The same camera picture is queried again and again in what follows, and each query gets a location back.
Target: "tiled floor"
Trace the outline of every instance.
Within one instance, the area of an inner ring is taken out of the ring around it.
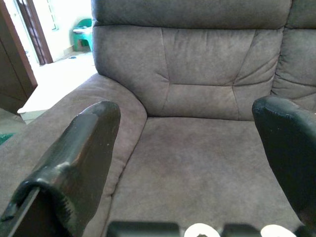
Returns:
[[[21,131],[26,124],[20,116],[0,109],[0,134],[16,133]]]

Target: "gray fabric sofa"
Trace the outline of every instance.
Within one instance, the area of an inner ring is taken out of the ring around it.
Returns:
[[[251,106],[269,94],[316,111],[314,0],[93,0],[98,74],[0,147],[0,211],[76,114],[121,110],[84,236],[112,220],[299,224]]]

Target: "seat cushion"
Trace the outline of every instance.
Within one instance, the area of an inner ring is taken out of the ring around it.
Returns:
[[[149,118],[113,197],[109,221],[267,224],[300,221],[251,121]]]

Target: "wall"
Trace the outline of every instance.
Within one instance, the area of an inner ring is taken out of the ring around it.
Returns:
[[[74,44],[73,27],[82,19],[91,17],[90,0],[51,0],[58,30],[51,29],[50,13],[46,0],[34,0],[39,20],[54,61],[69,53]]]

